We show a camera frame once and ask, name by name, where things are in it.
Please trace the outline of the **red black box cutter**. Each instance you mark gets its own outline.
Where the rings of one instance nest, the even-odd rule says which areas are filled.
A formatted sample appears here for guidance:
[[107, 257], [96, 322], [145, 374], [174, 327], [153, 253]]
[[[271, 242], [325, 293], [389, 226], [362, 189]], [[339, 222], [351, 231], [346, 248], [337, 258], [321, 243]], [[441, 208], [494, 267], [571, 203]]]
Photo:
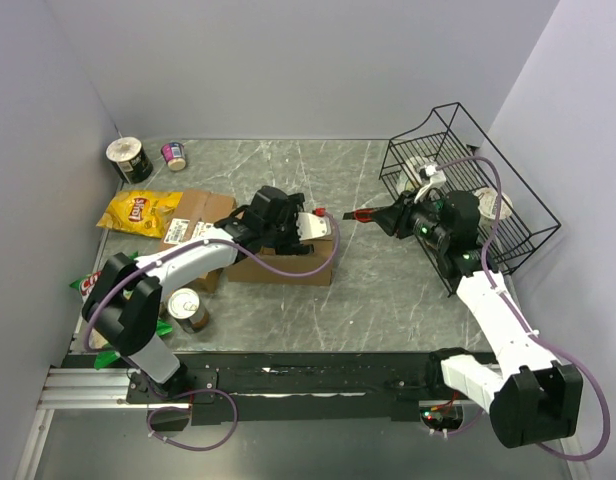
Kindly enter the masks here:
[[374, 216], [378, 208], [363, 208], [357, 209], [351, 212], [346, 212], [343, 214], [342, 219], [344, 221], [356, 221], [359, 223], [370, 223], [374, 222]]

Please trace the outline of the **plain taped cardboard box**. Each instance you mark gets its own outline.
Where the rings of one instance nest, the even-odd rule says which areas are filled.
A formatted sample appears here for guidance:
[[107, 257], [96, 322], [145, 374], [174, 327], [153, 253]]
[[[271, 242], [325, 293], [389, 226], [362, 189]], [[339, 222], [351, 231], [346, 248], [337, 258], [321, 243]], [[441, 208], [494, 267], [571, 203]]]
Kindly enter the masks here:
[[[313, 252], [308, 255], [276, 255], [273, 249], [263, 248], [257, 257], [277, 270], [288, 273], [305, 273], [320, 267], [331, 255], [334, 239], [325, 237], [307, 242], [313, 246]], [[224, 273], [230, 282], [251, 284], [279, 284], [302, 286], [330, 286], [333, 277], [331, 262], [315, 275], [302, 278], [286, 277], [273, 273], [251, 258], [244, 258], [239, 263], [227, 267]]]

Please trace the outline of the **labelled cardboard express box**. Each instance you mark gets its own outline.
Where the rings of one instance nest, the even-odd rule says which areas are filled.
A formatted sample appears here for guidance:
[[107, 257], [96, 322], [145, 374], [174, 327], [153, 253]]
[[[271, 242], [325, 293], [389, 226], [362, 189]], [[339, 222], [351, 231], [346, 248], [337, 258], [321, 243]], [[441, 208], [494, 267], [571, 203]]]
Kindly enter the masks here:
[[199, 189], [185, 190], [167, 224], [158, 251], [196, 239], [217, 221], [228, 217], [236, 208], [237, 201], [232, 196]]

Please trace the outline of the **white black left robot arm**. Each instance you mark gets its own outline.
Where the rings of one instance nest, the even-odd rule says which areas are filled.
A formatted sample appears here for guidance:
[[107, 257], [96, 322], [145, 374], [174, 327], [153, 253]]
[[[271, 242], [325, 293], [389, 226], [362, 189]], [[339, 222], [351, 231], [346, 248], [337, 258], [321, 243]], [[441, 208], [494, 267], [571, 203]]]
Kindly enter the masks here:
[[262, 248], [310, 253], [299, 235], [304, 201], [301, 193], [263, 186], [250, 203], [202, 235], [147, 257], [112, 256], [82, 307], [87, 330], [98, 332], [116, 353], [146, 374], [150, 389], [162, 401], [176, 401], [186, 389], [187, 367], [156, 333], [160, 304], [202, 275]]

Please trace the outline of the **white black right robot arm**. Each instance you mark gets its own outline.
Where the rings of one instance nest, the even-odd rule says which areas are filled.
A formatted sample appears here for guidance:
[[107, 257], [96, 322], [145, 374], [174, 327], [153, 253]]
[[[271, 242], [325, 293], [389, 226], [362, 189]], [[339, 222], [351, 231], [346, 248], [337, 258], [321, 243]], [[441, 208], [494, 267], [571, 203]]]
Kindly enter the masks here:
[[461, 348], [440, 349], [429, 356], [427, 391], [440, 399], [456, 391], [472, 400], [508, 448], [572, 436], [582, 376], [532, 340], [508, 306], [503, 275], [482, 252], [478, 198], [466, 191], [451, 191], [441, 200], [415, 197], [404, 192], [392, 205], [370, 209], [361, 218], [389, 236], [414, 236], [429, 249], [441, 276], [477, 320], [499, 366], [492, 370]]

